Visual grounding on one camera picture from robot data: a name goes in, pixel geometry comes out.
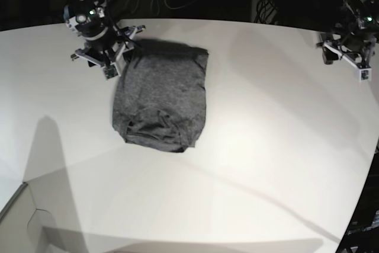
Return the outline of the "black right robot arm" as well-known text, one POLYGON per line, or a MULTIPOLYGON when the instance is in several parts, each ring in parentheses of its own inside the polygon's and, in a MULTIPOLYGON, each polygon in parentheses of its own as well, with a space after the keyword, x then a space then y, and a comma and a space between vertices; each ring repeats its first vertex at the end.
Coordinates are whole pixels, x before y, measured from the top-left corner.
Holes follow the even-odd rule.
POLYGON ((99 67, 106 79, 120 76, 126 65, 124 54, 138 47, 134 41, 144 25, 121 28, 112 16, 115 0, 68 0, 63 10, 67 28, 84 39, 84 47, 70 56, 99 67))

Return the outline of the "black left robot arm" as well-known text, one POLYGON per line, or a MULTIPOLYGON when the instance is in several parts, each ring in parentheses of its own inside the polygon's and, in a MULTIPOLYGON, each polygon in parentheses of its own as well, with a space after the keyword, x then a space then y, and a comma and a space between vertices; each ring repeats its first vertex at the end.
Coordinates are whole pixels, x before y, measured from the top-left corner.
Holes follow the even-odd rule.
POLYGON ((378 0, 342 0, 341 12, 332 30, 319 33, 316 47, 322 50, 325 65, 345 60, 360 81, 369 81, 370 61, 378 44, 378 0))

